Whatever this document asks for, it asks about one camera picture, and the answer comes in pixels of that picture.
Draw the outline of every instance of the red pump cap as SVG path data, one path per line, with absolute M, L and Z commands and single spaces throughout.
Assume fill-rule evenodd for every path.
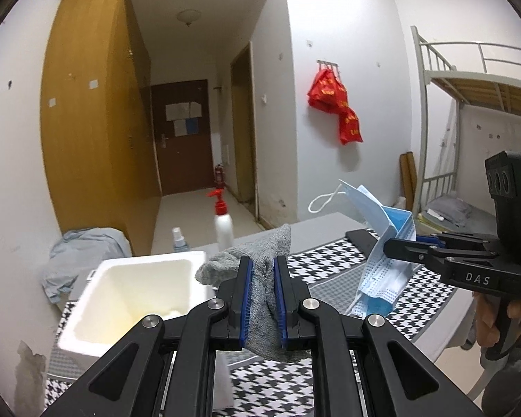
M 223 214 L 228 213 L 228 206 L 224 202 L 224 199 L 222 198 L 222 193 L 224 192 L 223 189 L 215 189 L 207 194 L 209 197 L 217 196 L 218 200 L 216 201 L 216 204 L 214 204 L 214 212 L 217 216 L 222 216 Z

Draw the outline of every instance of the human hand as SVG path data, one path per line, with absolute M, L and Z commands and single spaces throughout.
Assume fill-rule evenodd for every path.
M 475 316 L 475 328 L 477 330 L 477 343 L 483 348 L 490 348 L 500 340 L 500 332 L 494 325 L 496 313 L 482 293 L 473 292 L 477 301 L 477 312 Z M 507 315 L 512 320 L 521 319 L 521 299 L 510 302 Z M 517 336 L 521 334 L 521 322 Z

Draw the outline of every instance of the light blue cloth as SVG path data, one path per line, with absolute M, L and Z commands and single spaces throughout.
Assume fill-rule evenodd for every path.
M 56 304 L 61 293 L 71 291 L 81 271 L 97 268 L 103 260 L 131 256 L 131 246 L 119 230 L 95 227 L 69 231 L 50 250 L 41 284 L 50 302 Z
M 367 259 L 357 296 L 346 314 L 360 318 L 371 313 L 386 316 L 396 306 L 419 265 L 387 258 L 384 243 L 390 238 L 415 240 L 413 216 L 407 210 L 382 205 L 364 186 L 354 188 L 341 182 L 348 199 L 380 237 Z

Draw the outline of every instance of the face mask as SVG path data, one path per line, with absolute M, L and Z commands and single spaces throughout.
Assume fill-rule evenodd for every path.
M 337 194 L 345 194 L 353 206 L 363 215 L 368 225 L 378 234 L 359 283 L 355 301 L 346 314 L 365 318 L 371 313 L 382 316 L 395 307 L 401 293 L 418 265 L 388 259 L 384 255 L 384 243 L 390 238 L 415 240 L 415 225 L 411 212 L 383 206 L 364 186 L 354 188 L 344 181 L 331 195 L 317 197 L 309 205 L 311 213 L 320 212 Z M 313 211 L 313 203 L 321 197 L 329 197 L 322 207 Z

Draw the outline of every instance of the metal screw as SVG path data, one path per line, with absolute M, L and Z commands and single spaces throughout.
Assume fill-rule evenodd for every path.
M 208 301 L 208 308 L 212 310 L 217 310 L 223 308 L 225 305 L 224 300 L 221 300 L 220 298 L 212 298 Z
M 368 323 L 374 327 L 381 327 L 384 325 L 385 322 L 386 320 L 384 319 L 384 317 L 376 313 L 373 313 L 368 317 Z
M 303 300 L 303 307 L 305 309 L 310 309 L 310 310 L 318 309 L 318 307 L 320 305 L 321 305 L 321 303 L 318 302 L 314 298 L 307 298 L 306 300 Z
M 158 318 L 158 316 L 156 316 L 156 315 L 147 315 L 143 319 L 144 327 L 148 327 L 148 328 L 155 327 L 155 326 L 158 326 L 159 323 L 160 323 L 160 318 Z

